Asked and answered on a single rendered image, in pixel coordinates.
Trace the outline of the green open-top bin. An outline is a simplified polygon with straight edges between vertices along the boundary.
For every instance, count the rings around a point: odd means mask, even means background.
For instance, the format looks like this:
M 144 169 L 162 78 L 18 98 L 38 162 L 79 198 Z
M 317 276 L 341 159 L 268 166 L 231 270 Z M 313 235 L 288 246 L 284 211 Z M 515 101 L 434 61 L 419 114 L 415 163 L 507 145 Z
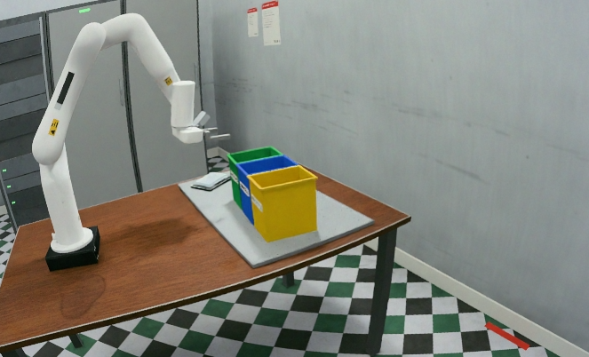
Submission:
M 281 152 L 279 152 L 278 150 L 276 150 L 273 147 L 263 147 L 263 148 L 258 148 L 258 149 L 253 149 L 253 150 L 249 150 L 249 151 L 243 151 L 243 152 L 227 155 L 227 157 L 231 160 L 230 161 L 228 159 L 232 192 L 233 192 L 233 199 L 241 210 L 243 210 L 243 206 L 242 206 L 242 199 L 241 199 L 238 168 L 236 167 L 236 164 L 241 163 L 241 162 L 247 163 L 247 162 L 251 162 L 251 161 L 266 159 L 266 158 L 280 156 L 280 155 L 284 155 L 284 154 L 282 154 Z M 245 162 L 245 161 L 247 161 L 247 162 Z

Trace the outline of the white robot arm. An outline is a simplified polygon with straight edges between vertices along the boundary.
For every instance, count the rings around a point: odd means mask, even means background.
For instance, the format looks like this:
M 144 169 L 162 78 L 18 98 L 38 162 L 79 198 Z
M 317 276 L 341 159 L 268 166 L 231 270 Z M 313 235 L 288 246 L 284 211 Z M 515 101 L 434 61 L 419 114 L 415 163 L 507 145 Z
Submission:
M 51 243 L 55 252 L 79 250 L 93 237 L 90 229 L 82 227 L 76 207 L 65 137 L 76 102 L 99 52 L 124 41 L 130 43 L 170 101 L 171 126 L 204 126 L 210 119 L 202 111 L 193 121 L 195 83 L 179 80 L 169 56 L 142 16 L 128 13 L 102 24 L 93 22 L 85 25 L 68 56 L 32 145 L 33 156 L 40 165 L 44 197 L 55 231 Z

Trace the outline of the blue bin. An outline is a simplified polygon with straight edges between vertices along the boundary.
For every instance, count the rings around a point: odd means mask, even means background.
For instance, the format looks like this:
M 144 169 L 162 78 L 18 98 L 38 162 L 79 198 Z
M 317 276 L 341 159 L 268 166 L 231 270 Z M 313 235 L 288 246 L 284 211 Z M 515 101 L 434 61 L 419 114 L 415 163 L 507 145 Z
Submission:
M 298 164 L 292 161 L 286 155 L 280 155 L 247 163 L 236 164 L 239 174 L 243 213 L 253 225 L 254 219 L 251 204 L 251 188 L 250 180 L 247 178 L 247 176 L 267 171 L 280 170 L 293 166 L 298 166 Z

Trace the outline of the yellow open-top bin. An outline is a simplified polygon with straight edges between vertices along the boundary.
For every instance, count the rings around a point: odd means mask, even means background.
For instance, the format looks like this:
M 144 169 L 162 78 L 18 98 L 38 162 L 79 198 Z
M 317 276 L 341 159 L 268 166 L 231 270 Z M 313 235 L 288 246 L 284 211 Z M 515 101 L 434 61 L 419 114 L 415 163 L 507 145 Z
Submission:
M 254 226 L 266 242 L 317 230 L 314 174 L 299 165 L 247 178 Z

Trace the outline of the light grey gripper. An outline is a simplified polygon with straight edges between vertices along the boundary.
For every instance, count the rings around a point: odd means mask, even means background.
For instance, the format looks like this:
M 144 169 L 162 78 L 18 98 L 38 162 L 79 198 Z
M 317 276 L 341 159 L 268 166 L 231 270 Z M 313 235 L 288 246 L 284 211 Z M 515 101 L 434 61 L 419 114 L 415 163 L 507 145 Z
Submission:
M 176 136 L 178 139 L 180 139 L 182 142 L 184 142 L 185 144 L 201 142 L 203 140 L 203 136 L 205 136 L 205 139 L 207 139 L 207 140 L 231 139 L 230 134 L 210 137 L 210 134 L 212 134 L 212 133 L 218 133 L 218 128 L 210 128 L 210 129 L 201 130 L 199 125 L 196 125 L 194 127 L 191 127 L 191 125 L 190 125 L 189 127 L 186 127 L 186 128 L 175 128 L 172 126 L 172 134 L 174 136 Z

